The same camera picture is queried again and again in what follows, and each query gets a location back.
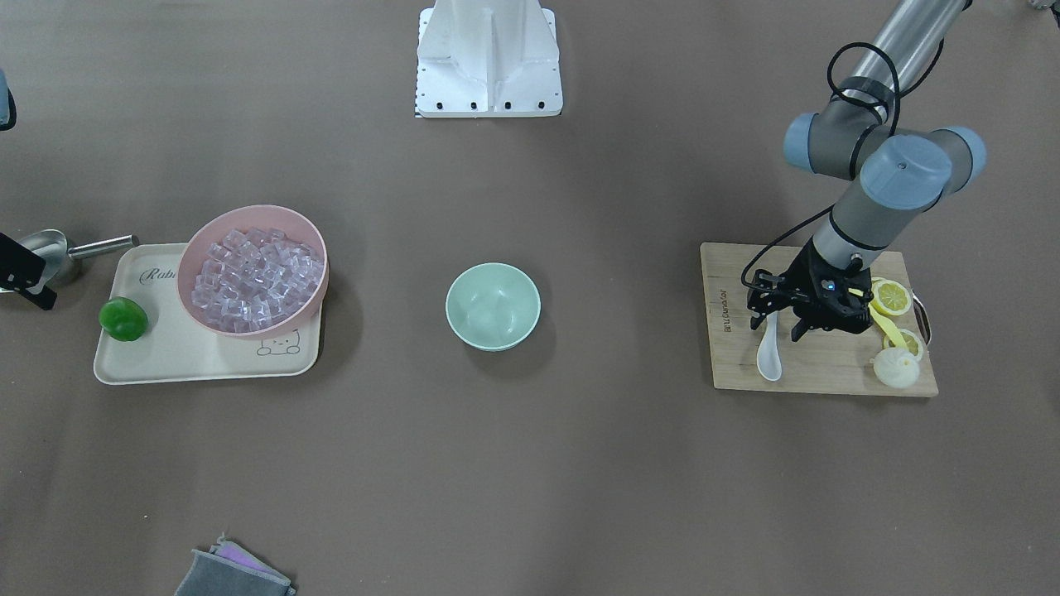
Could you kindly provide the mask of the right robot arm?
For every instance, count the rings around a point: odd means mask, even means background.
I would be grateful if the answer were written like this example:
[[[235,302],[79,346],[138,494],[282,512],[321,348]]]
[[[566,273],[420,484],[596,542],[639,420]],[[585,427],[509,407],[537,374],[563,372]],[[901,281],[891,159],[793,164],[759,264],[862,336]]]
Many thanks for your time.
[[[10,132],[17,123],[17,106],[7,78],[1,71],[1,129]],[[1,287],[26,298],[42,310],[52,310],[57,295],[42,285],[46,260],[16,240],[1,234]]]

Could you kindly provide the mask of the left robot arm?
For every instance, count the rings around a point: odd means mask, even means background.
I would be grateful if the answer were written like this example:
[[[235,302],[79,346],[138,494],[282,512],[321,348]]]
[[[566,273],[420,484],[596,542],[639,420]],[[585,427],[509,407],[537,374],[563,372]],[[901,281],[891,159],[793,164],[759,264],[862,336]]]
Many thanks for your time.
[[[966,1],[902,1],[845,78],[826,72],[831,95],[818,113],[802,113],[785,132],[792,166],[848,182],[817,215],[822,226],[785,271],[754,262],[742,271],[750,328],[791,310],[792,341],[811,329],[860,334],[872,325],[871,265],[917,215],[961,191],[983,171],[987,151],[976,132],[950,126],[909,132],[899,126],[904,100],[942,53],[947,32]]]

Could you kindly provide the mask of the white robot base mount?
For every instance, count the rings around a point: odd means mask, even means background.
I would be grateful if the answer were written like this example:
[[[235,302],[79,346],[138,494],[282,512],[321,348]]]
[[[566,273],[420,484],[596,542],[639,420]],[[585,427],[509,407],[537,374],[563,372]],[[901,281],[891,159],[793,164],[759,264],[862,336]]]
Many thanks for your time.
[[[554,11],[537,1],[436,1],[417,23],[417,117],[563,112]]]

